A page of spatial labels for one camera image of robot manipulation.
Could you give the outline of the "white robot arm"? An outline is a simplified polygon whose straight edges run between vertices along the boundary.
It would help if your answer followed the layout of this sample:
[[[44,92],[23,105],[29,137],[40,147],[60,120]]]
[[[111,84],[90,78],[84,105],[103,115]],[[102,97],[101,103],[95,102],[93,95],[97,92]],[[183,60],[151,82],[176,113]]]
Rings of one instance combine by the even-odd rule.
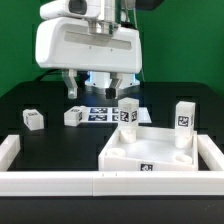
[[[68,97],[78,96],[77,73],[94,75],[90,83],[116,98],[142,68],[139,31],[128,12],[152,11],[164,0],[52,0],[40,7],[35,59],[42,68],[60,69]]]

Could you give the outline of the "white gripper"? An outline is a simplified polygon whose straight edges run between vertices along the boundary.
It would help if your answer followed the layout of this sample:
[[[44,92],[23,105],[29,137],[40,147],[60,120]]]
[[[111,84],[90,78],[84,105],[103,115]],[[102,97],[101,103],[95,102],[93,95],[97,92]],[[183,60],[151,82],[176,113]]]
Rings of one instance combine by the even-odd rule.
[[[41,68],[68,69],[62,72],[62,78],[69,99],[78,96],[76,70],[112,72],[105,93],[107,99],[116,99],[123,81],[122,73],[136,74],[142,67],[137,30],[119,27],[113,36],[91,34],[87,21],[67,17],[39,25],[35,58]]]

